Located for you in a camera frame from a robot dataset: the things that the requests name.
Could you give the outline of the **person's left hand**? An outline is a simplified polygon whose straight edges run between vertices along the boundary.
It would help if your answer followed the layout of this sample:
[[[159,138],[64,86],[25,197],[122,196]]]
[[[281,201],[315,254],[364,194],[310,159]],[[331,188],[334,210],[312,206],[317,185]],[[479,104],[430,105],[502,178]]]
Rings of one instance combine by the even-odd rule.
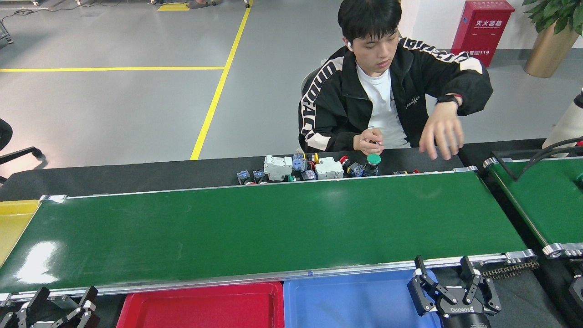
[[[429,115],[419,141],[419,152],[435,160],[440,155],[450,160],[464,145],[464,131],[455,102],[438,102]]]

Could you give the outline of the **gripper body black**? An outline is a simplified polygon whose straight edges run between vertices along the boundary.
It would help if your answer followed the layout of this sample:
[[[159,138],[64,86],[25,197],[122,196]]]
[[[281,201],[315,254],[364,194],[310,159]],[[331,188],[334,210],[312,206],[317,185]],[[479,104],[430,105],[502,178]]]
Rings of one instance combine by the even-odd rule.
[[[470,304],[459,301],[457,304],[450,304],[441,298],[436,305],[440,315],[442,328],[490,328],[487,315],[493,315],[493,303],[487,302],[485,305],[477,300]]]

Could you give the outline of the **person's right hand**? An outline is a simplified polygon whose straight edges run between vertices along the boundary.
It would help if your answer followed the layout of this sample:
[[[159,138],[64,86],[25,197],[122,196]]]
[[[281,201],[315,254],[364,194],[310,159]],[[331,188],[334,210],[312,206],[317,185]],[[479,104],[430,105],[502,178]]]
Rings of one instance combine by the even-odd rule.
[[[383,139],[379,128],[365,129],[353,137],[353,149],[364,155],[381,155],[384,150]]]

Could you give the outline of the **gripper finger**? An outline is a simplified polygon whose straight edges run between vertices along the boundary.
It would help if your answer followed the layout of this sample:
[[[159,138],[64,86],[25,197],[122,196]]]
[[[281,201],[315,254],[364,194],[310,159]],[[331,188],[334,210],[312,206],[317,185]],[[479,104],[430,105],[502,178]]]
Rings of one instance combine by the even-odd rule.
[[[75,302],[70,296],[53,296],[50,301],[69,313],[50,324],[51,328],[96,328],[100,318],[95,314],[94,300],[98,290],[94,286],[86,288],[80,301]]]
[[[460,260],[462,282],[465,283],[465,293],[459,303],[473,307],[474,312],[485,313],[493,316],[501,311],[500,299],[498,299],[493,280],[485,278],[479,270],[475,269],[468,256],[463,256]],[[478,305],[474,301],[476,292],[480,290],[484,302]]]
[[[440,309],[442,301],[445,301],[448,307],[458,304],[452,292],[428,275],[421,256],[416,256],[414,263],[416,270],[407,287],[419,316],[429,312],[445,313]]]
[[[16,312],[8,312],[1,320],[1,328],[33,328],[37,322],[37,312],[44,307],[50,295],[49,289],[41,287],[30,301]]]

